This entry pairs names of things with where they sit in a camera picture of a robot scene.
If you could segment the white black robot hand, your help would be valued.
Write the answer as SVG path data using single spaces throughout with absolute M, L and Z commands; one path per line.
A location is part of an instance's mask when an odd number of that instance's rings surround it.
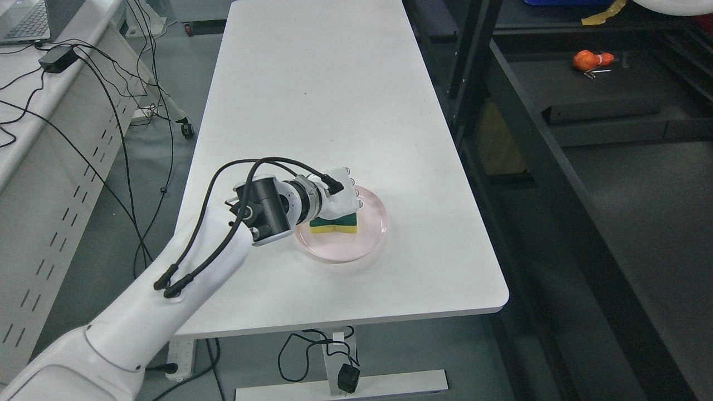
M 321 206 L 318 217 L 325 220 L 336 220 L 343 216 L 356 213 L 360 208 L 357 191 L 354 188 L 354 180 L 350 177 L 350 170 L 347 167 L 328 169 L 323 174 L 328 175 L 337 183 L 343 186 L 342 190 L 335 194 L 329 193 L 326 182 L 317 175 L 311 175 L 310 180 L 316 183 L 321 196 Z

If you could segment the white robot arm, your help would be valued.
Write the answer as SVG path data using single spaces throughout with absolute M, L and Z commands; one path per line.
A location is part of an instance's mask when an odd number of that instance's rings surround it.
M 155 261 L 89 324 L 49 345 L 3 400 L 133 400 L 153 357 L 242 266 L 250 249 L 315 218 L 359 209 L 346 168 L 278 180 L 250 174 L 224 205 L 204 205 Z

